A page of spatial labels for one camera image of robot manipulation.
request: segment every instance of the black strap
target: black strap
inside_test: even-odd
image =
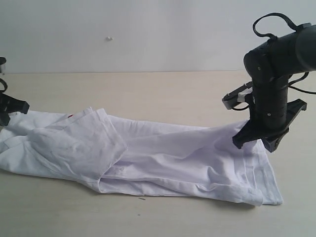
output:
[[[4,89],[3,90],[0,90],[0,93],[4,93],[7,89],[8,89],[8,85],[7,83],[0,78],[0,83],[3,85]]]
[[[275,35],[272,34],[272,33],[261,34],[261,33],[259,33],[259,32],[256,30],[256,25],[258,24],[258,22],[259,22],[261,19],[263,19],[263,18],[265,18],[265,17],[268,17],[268,16],[278,16],[278,17],[281,17],[281,18],[287,23],[287,25],[288,25],[292,30],[294,30],[294,31],[300,30],[300,27],[297,26],[297,25],[295,25],[295,24],[293,23],[293,21],[291,21],[291,19],[288,18],[286,15],[284,15],[284,14],[282,14],[282,13],[273,12],[273,13],[269,13],[269,14],[267,14],[267,15],[265,15],[265,16],[260,17],[258,20],[256,20],[256,21],[253,23],[253,25],[252,25],[253,32],[254,32],[257,36],[259,36],[259,37],[269,37],[269,38],[271,38],[271,39],[277,39],[277,36],[275,36]]]

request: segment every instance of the table surface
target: table surface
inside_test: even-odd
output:
[[[87,107],[138,120],[214,127],[248,118],[225,109],[222,97],[248,82],[244,71],[188,73],[19,74],[3,77],[7,95],[30,110],[75,113]],[[316,90],[316,74],[300,82]],[[316,229],[316,96],[270,154],[284,198],[252,207],[195,197],[101,195],[75,182],[0,171],[3,237],[296,237]]]

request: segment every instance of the white cloth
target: white cloth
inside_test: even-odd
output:
[[[244,125],[216,128],[134,121],[88,108],[11,114],[0,133],[0,168],[79,182],[99,193],[196,196],[282,204],[260,140],[232,143]]]

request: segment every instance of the white wall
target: white wall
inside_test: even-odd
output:
[[[2,0],[0,55],[8,73],[238,70],[265,41],[252,31],[257,18],[316,24],[315,9],[314,0]],[[290,32],[276,17],[258,28]]]

